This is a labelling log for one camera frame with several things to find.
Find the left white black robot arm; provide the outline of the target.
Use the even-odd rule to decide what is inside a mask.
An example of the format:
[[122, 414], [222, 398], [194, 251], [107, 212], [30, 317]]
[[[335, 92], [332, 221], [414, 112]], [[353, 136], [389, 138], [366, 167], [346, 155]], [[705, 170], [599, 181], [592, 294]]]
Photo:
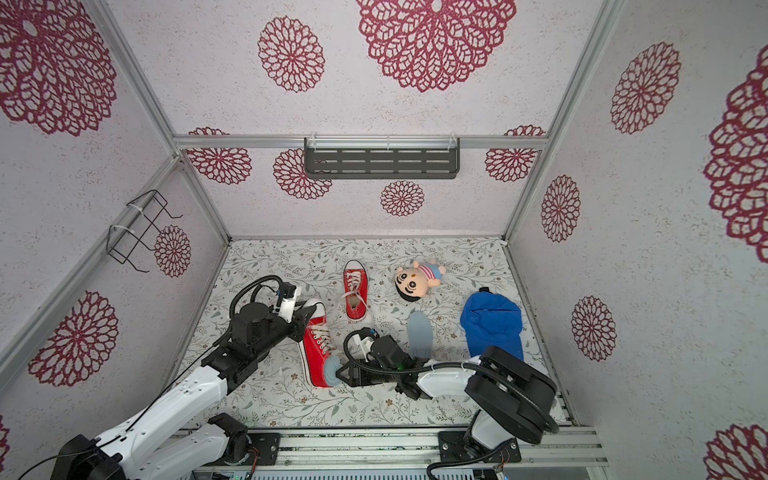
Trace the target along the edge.
[[175, 439], [188, 421], [236, 391], [271, 350], [286, 339], [302, 343], [320, 301], [301, 301], [297, 286], [276, 275], [239, 291], [229, 325], [191, 372], [179, 375], [150, 404], [89, 439], [77, 435], [48, 457], [53, 479], [180, 479], [209, 463], [239, 465], [253, 454], [249, 429], [228, 414], [210, 418], [193, 434]]

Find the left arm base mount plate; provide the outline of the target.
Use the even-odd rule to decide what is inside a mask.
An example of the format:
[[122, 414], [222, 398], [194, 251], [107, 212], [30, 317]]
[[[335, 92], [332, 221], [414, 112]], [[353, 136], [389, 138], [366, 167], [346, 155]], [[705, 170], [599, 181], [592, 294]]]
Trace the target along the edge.
[[274, 466], [281, 439], [278, 433], [263, 432], [214, 436], [212, 446], [207, 441], [199, 442], [201, 449], [192, 458], [195, 467]]

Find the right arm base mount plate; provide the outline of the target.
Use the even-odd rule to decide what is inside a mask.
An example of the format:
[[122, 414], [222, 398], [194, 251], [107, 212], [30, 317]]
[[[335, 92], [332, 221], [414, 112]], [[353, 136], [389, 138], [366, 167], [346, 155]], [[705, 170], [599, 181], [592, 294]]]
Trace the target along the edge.
[[[438, 449], [441, 462], [458, 462], [477, 460], [495, 449], [495, 446], [483, 446], [471, 439], [466, 432], [443, 430], [438, 433]], [[485, 459], [484, 462], [501, 464], [519, 463], [521, 460], [522, 455], [517, 439], [512, 437], [503, 449]]]

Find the red canvas sneaker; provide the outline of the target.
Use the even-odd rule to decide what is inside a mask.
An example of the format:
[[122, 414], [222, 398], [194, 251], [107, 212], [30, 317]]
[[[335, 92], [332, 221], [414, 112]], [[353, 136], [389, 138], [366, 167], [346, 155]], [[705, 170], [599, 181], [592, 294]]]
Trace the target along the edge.
[[345, 309], [350, 321], [363, 320], [368, 314], [368, 275], [358, 260], [348, 261], [343, 269]]
[[305, 304], [317, 305], [317, 311], [309, 323], [304, 339], [299, 343], [302, 367], [308, 383], [316, 388], [328, 388], [323, 378], [325, 359], [335, 355], [325, 305], [318, 299], [310, 299]]

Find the light blue insole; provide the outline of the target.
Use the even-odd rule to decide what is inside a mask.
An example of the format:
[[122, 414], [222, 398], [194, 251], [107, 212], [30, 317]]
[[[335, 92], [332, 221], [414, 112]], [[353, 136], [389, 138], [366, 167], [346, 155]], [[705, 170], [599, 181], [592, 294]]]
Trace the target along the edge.
[[342, 384], [342, 381], [337, 377], [337, 372], [341, 367], [342, 363], [338, 356], [330, 355], [325, 359], [323, 365], [323, 378], [328, 388], [334, 388]]
[[432, 357], [433, 330], [430, 320], [422, 311], [413, 311], [407, 324], [410, 354], [414, 357]]

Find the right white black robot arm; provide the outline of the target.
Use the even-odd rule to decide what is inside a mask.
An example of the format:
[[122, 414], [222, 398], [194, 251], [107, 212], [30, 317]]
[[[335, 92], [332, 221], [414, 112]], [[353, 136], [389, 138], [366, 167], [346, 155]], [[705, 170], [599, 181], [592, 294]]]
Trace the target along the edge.
[[362, 328], [346, 336], [343, 352], [347, 362], [335, 376], [350, 387], [393, 383], [413, 400], [462, 396], [477, 405], [463, 437], [450, 441], [441, 460], [426, 467], [430, 479], [439, 469], [501, 460], [519, 441], [538, 445], [546, 433], [560, 430], [551, 414], [554, 382], [500, 347], [465, 361], [435, 361], [412, 357], [392, 336]]

